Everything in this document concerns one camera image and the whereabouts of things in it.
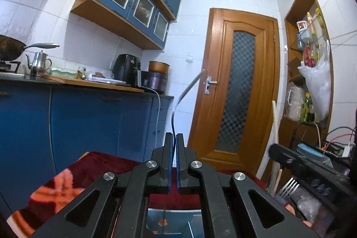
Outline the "person's right hand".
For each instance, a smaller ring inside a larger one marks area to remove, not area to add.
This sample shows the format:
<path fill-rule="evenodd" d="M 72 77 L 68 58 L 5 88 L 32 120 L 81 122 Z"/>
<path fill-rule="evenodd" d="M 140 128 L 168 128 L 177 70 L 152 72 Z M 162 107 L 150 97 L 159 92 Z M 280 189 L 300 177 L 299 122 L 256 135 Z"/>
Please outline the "person's right hand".
<path fill-rule="evenodd" d="M 300 210 L 296 211 L 295 208 L 289 203 L 285 204 L 284 207 L 287 211 L 292 213 L 294 216 L 297 216 L 297 218 L 299 218 L 299 220 L 301 220 L 309 228 L 312 228 L 313 224 L 304 218 L 304 216 L 303 216 L 302 212 L 300 212 Z"/>

